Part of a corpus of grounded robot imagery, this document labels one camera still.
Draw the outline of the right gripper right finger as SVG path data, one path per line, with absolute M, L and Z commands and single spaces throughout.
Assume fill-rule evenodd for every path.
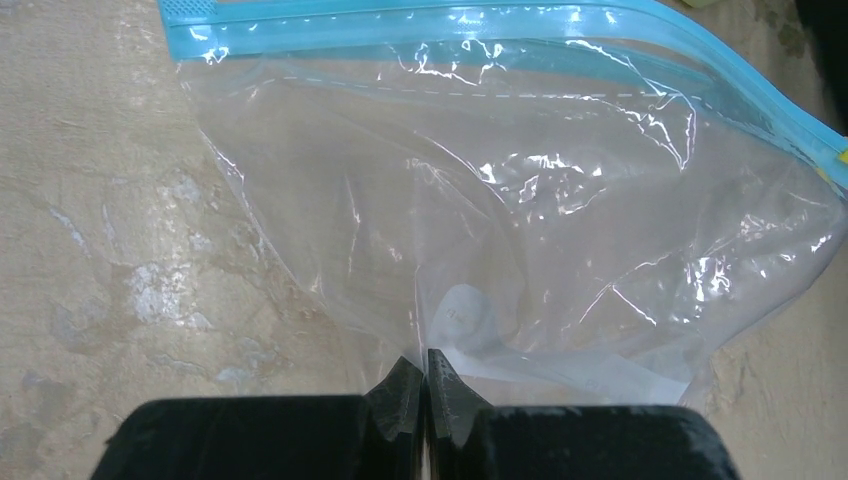
M 723 440 L 678 406 L 493 406 L 428 352 L 435 479 L 737 479 Z

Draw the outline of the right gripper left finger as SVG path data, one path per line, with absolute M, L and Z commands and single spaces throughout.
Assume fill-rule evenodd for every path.
M 174 398 L 134 410 L 95 479 L 412 479 L 423 374 L 404 358 L 362 395 Z

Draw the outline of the clear zip bag blue seal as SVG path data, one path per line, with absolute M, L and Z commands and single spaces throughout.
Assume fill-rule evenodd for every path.
M 163 1 L 204 139 L 352 382 L 700 403 L 847 235 L 847 141 L 656 1 Z

